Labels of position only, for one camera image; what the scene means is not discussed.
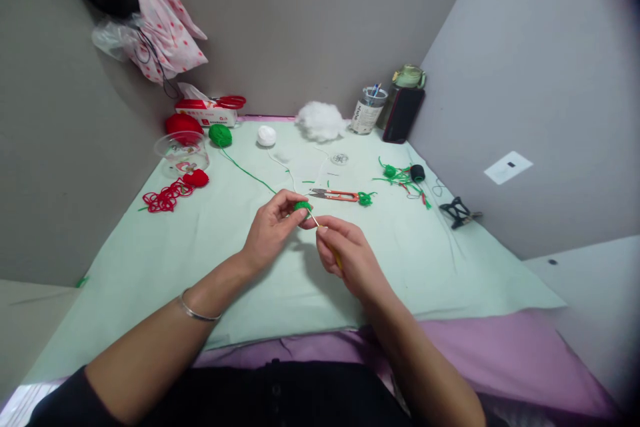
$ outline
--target scissor handle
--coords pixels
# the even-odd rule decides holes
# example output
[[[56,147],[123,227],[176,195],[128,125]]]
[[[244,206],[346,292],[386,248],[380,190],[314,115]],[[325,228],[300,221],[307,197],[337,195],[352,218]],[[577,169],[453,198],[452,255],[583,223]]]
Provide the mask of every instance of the scissor handle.
[[[335,197],[333,195],[327,195],[328,193],[337,193],[338,196]],[[337,190],[327,190],[325,192],[325,197],[331,200],[343,200],[343,201],[358,201],[360,200],[360,195],[353,192],[340,192]]]
[[[240,95],[227,95],[226,97],[220,97],[216,99],[218,105],[228,109],[241,109],[245,106],[247,99]]]

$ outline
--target table surface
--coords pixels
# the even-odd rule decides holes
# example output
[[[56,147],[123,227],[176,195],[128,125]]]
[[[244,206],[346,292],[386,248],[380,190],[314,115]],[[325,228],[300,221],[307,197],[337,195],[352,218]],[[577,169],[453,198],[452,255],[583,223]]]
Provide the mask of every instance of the table surface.
[[[479,224],[453,232],[451,220],[439,209],[427,210],[420,199],[407,198],[398,185],[371,180],[382,176],[380,156],[383,163],[397,167],[424,165],[427,185],[434,186],[435,174],[408,143],[384,143],[375,132],[364,137],[348,133],[318,145],[307,141],[292,123],[269,125],[278,134],[271,153],[287,160],[283,163],[301,193],[313,186],[326,187],[327,182],[332,189],[377,192],[369,207],[313,197],[311,203],[315,215],[334,215],[362,228],[390,284],[419,320],[564,306]],[[232,131],[227,153],[275,190],[292,189],[285,168],[255,143],[259,126],[240,123]],[[348,165],[325,161],[325,153],[317,148],[348,155]],[[89,281],[25,382],[69,375],[241,248],[255,211],[272,193],[217,147],[208,144],[207,151],[210,184],[178,199],[173,213],[138,211],[144,206],[144,193],[158,192],[171,183],[163,175],[162,163],[158,165],[105,242],[89,270]],[[434,205],[453,198],[446,189],[441,197],[431,191],[427,195]],[[264,278],[225,312],[206,348],[364,323],[359,304],[338,278],[322,268],[315,232],[299,230]]]

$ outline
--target green yarn scraps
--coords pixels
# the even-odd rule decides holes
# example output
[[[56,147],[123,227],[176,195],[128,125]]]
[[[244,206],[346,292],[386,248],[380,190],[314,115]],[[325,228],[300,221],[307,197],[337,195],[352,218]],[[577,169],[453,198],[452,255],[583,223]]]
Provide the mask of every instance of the green yarn scraps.
[[[427,210],[431,209],[431,204],[429,203],[429,200],[427,200],[427,194],[419,186],[415,185],[413,179],[411,178],[411,174],[409,173],[409,170],[411,170],[411,166],[399,169],[393,167],[392,165],[385,165],[384,163],[382,163],[380,157],[378,157],[378,163],[384,169],[383,175],[385,176],[385,178],[374,178],[372,180],[383,180],[389,182],[389,185],[400,185],[401,187],[404,187],[405,190],[407,190],[407,193],[409,193],[410,187],[415,190],[415,193],[416,195],[418,195],[418,197],[422,197]]]
[[[231,130],[226,125],[216,123],[209,127],[209,138],[218,147],[229,147],[231,145]]]
[[[371,200],[371,196],[374,194],[377,194],[377,192],[371,192],[371,193],[358,192],[358,196],[360,197],[360,200],[358,202],[360,202],[360,205],[368,207],[373,203],[373,200]]]
[[[305,219],[308,219],[311,216],[311,210],[313,209],[313,207],[311,207],[311,204],[309,202],[298,202],[293,206],[293,211],[301,208],[307,209],[307,216],[305,217]]]

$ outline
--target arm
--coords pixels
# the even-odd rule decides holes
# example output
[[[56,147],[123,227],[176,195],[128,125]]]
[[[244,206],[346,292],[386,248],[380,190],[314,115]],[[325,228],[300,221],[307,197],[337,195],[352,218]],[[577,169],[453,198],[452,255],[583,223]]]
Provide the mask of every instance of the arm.
[[[321,261],[362,303],[412,411],[434,426],[484,426],[475,392],[395,295],[362,231],[330,216],[317,220],[328,227],[317,230]],[[315,223],[307,220],[301,226],[309,229]],[[341,256],[342,270],[327,246]]]
[[[294,212],[293,205],[306,200],[281,190],[260,207],[244,248],[187,290],[186,305],[206,317],[224,312],[273,263],[307,214]],[[85,369],[87,379],[116,419],[138,423],[191,365],[214,326],[189,317],[178,299],[171,300],[98,355]]]

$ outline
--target bracelet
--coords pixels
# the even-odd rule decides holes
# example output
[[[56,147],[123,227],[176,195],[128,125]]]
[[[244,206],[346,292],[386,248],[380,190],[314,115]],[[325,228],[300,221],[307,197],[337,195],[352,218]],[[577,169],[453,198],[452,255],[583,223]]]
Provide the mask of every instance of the bracelet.
[[[182,294],[180,294],[178,299],[180,300],[180,303],[182,304],[182,308],[185,310],[185,312],[187,312],[187,315],[189,317],[192,317],[192,318],[195,318],[195,319],[198,319],[198,320],[204,320],[205,322],[215,322],[220,317],[222,317],[222,314],[218,315],[217,317],[205,317],[205,316],[202,316],[200,314],[196,314],[193,310],[191,310],[189,307],[187,307],[187,304],[185,304],[184,296],[187,293],[187,290],[189,290],[189,288],[185,288],[185,291]]]

